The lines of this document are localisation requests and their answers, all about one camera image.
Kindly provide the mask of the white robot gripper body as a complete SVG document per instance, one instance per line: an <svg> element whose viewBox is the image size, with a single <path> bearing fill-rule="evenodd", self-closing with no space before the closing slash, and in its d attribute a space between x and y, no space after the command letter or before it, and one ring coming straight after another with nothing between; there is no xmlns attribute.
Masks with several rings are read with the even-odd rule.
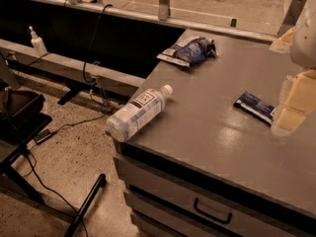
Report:
<svg viewBox="0 0 316 237"><path fill-rule="evenodd" d="M316 68L316 1L307 0L294 27L291 60L308 69Z"/></svg>

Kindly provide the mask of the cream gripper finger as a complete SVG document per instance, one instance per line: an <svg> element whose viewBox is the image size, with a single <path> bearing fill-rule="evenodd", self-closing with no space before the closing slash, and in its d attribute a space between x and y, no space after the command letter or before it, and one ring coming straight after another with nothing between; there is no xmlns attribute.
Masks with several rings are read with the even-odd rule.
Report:
<svg viewBox="0 0 316 237"><path fill-rule="evenodd" d="M270 51L277 53L288 53L290 52L290 45L293 36L294 28L289 29L281 37L276 39L270 45Z"/></svg>
<svg viewBox="0 0 316 237"><path fill-rule="evenodd" d="M287 75L282 83L271 132L288 136L316 109L316 70L304 69L295 76Z"/></svg>

